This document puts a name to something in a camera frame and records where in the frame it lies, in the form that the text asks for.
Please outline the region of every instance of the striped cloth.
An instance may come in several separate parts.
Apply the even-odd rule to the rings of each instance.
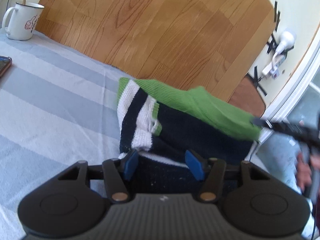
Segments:
[[[186,165],[186,150],[194,150],[204,159],[215,157],[238,165],[252,148],[252,140],[235,139],[191,114],[157,101],[138,85],[138,80],[121,78],[119,90],[119,158],[131,149],[140,154],[131,182],[133,192],[196,193],[202,184]],[[172,97],[166,92],[164,97]]]
[[[16,240],[26,194],[78,160],[119,156],[118,80],[129,76],[37,32],[1,34],[0,55],[13,60],[0,79],[0,239]]]

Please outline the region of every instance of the power strip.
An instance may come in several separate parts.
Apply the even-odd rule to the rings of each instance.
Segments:
[[[276,56],[276,60],[275,60],[275,69],[279,68],[282,63],[286,60],[287,56],[286,55],[278,55]],[[265,78],[269,78],[272,76],[271,74],[271,70],[272,70],[272,62],[270,62],[269,65],[267,65],[263,70],[262,70],[262,76]]]

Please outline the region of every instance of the human hand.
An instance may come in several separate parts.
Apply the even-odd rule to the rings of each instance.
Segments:
[[[297,185],[301,191],[305,190],[306,186],[310,186],[311,181],[311,169],[308,164],[304,163],[302,153],[300,152],[297,156]],[[320,156],[310,156],[310,162],[313,168],[320,170]]]

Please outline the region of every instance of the white mug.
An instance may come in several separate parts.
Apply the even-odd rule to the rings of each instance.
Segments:
[[[36,23],[44,6],[26,2],[16,2],[15,7],[9,8],[4,14],[2,21],[2,30],[7,33],[7,37],[11,40],[25,41],[32,37],[32,31],[36,27]],[[13,11],[8,29],[5,29],[5,23],[9,13]]]

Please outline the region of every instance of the white stripe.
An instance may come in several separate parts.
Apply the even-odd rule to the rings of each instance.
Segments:
[[[153,128],[155,126],[156,120],[152,118],[152,111],[155,106],[155,102],[156,100],[153,97],[147,97],[137,117],[137,128],[143,129],[148,132],[154,130]]]
[[[131,142],[131,148],[137,151],[148,151],[152,146],[152,134],[151,132],[136,128],[134,136]]]
[[[66,165],[101,164],[119,156],[119,141],[68,122],[0,90],[0,134]]]
[[[34,35],[32,39],[28,41],[24,41],[28,43],[37,44],[39,46],[43,46],[51,51],[54,51],[61,55],[64,58],[67,58],[81,66],[84,66],[86,68],[89,68],[90,70],[93,70],[95,72],[98,72],[100,74],[103,74],[105,76],[108,76],[110,79],[113,80],[119,80],[120,77],[123,77],[123,74],[117,73],[116,71],[109,70],[106,67],[101,66],[100,64],[95,63],[92,59],[87,58],[87,56],[83,55],[80,56],[68,49],[63,48],[62,45],[54,44],[48,41],[45,41],[38,36]]]
[[[115,92],[60,69],[0,41],[0,55],[14,55],[14,65],[70,92],[116,110]]]
[[[136,95],[136,93],[139,90],[139,86],[133,81],[129,80],[127,86],[125,87],[118,103],[117,108],[117,115],[118,115],[118,121],[119,121],[119,127],[120,127],[120,133],[122,130],[122,122],[125,117],[125,115],[128,112],[128,108]]]
[[[178,163],[178,162],[175,162],[175,161],[173,161],[171,159],[168,159],[168,158],[165,158],[165,157],[153,154],[153,153],[139,152],[139,154],[141,156],[144,156],[144,157],[146,157],[148,159],[151,159],[153,161],[156,161],[156,162],[160,162],[160,163],[164,163],[164,164],[178,166],[178,167],[182,167],[182,168],[187,168],[188,169],[188,166],[185,163]]]
[[[152,118],[152,111],[156,100],[148,96],[139,111],[137,128],[131,142],[131,147],[136,150],[149,151],[152,146],[152,132],[156,130],[158,122]]]
[[[123,159],[124,157],[126,157],[126,155],[127,155],[127,153],[120,153],[120,155],[119,155],[119,159]]]

